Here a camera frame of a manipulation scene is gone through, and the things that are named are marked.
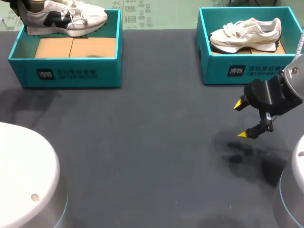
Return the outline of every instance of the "screw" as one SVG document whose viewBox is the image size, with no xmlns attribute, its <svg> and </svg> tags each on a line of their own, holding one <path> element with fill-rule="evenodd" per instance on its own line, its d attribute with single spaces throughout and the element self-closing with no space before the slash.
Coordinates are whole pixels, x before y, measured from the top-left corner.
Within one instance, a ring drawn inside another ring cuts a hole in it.
<svg viewBox="0 0 304 228">
<path fill-rule="evenodd" d="M 291 74 L 295 75 L 296 73 L 298 73 L 298 68 L 294 67 L 291 69 Z"/>
</svg>

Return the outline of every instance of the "sneaker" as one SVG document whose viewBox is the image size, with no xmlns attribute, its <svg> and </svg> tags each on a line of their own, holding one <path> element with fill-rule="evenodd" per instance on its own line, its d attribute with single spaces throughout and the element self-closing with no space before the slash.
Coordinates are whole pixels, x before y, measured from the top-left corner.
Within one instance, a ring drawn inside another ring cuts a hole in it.
<svg viewBox="0 0 304 228">
<path fill-rule="evenodd" d="M 104 8 L 80 1 L 46 0 L 42 11 L 33 13 L 18 0 L 18 12 L 30 36 L 63 33 L 81 37 L 100 29 L 108 20 Z"/>
<path fill-rule="evenodd" d="M 273 21 L 258 21 L 251 18 L 224 25 L 224 28 L 209 35 L 209 41 L 211 47 L 222 53 L 236 53 L 241 48 L 275 52 L 281 33 L 279 18 Z"/>
</svg>

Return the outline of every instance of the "cardboard insert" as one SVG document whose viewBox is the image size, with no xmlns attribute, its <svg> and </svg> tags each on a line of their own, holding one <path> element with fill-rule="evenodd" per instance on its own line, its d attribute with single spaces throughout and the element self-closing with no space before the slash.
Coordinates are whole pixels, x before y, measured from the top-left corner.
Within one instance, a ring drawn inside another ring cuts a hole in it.
<svg viewBox="0 0 304 228">
<path fill-rule="evenodd" d="M 115 57 L 115 38 L 41 38 L 35 58 Z"/>
<path fill-rule="evenodd" d="M 216 52 L 216 51 L 211 51 L 212 54 L 214 55 L 225 55 L 223 53 L 219 53 L 219 52 Z M 277 50 L 275 52 L 265 52 L 265 51 L 258 51 L 258 50 L 255 50 L 255 49 L 248 49 L 248 50 L 241 50 L 241 51 L 238 51 L 236 53 L 237 54 L 242 54 L 242 55 L 248 55 L 248 54 L 258 54 L 258 55 L 262 55 L 262 54 L 265 54 L 265 55 L 273 55 L 273 54 L 286 54 L 285 51 L 284 51 L 284 47 L 282 46 L 282 43 L 281 41 L 279 40 L 279 47 L 277 48 Z"/>
</svg>

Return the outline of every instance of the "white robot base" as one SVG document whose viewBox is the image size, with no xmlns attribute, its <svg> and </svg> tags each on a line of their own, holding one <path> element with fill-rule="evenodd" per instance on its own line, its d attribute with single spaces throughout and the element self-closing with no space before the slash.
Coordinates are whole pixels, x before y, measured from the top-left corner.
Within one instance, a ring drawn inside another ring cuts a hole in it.
<svg viewBox="0 0 304 228">
<path fill-rule="evenodd" d="M 273 214 L 279 228 L 304 228 L 304 136 L 295 147 L 273 199 Z"/>
<path fill-rule="evenodd" d="M 0 123 L 0 228 L 71 228 L 58 157 L 40 134 Z"/>
</svg>

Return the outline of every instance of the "gray table surface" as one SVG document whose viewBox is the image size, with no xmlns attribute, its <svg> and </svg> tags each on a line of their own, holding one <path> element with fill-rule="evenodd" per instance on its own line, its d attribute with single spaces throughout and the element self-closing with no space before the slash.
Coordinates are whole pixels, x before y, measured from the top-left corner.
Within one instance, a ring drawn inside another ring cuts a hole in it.
<svg viewBox="0 0 304 228">
<path fill-rule="evenodd" d="M 304 105 L 257 140 L 242 86 L 205 86 L 194 30 L 125 31 L 123 86 L 22 90 L 0 33 L 0 121 L 58 153 L 75 228 L 275 228 L 272 194 L 304 133 Z"/>
</svg>

